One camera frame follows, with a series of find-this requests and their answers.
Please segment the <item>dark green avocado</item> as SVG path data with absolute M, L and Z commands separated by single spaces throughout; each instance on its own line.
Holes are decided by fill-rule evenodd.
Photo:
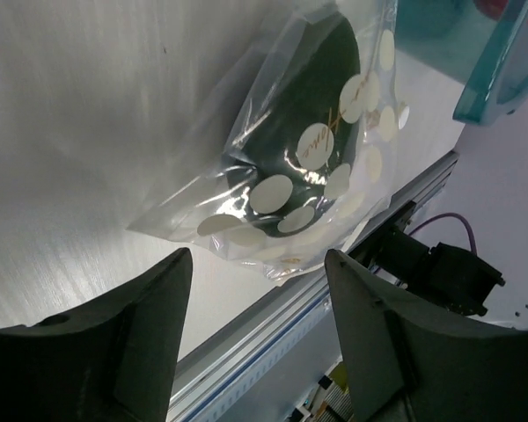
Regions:
M 302 38 L 262 122 L 223 160 L 229 187 L 247 184 L 247 203 L 236 209 L 272 238 L 310 228 L 333 206 L 328 183 L 352 170 L 360 127 L 344 119 L 340 105 L 342 89 L 361 70 L 350 22 L 336 12 L 295 27 Z

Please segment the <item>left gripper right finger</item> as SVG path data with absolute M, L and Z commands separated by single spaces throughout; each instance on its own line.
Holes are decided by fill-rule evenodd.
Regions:
M 325 269 L 357 420 L 528 421 L 528 331 L 440 308 L 342 251 Z

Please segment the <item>clear zip top bag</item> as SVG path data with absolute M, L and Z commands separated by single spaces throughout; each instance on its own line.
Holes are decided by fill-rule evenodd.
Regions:
M 397 9 L 274 4 L 130 229 L 276 283 L 348 248 L 392 195 Z

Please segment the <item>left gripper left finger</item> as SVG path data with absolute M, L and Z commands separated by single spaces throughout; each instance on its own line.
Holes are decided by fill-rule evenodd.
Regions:
M 0 421 L 163 421 L 193 275 L 181 248 L 33 326 L 0 329 Z

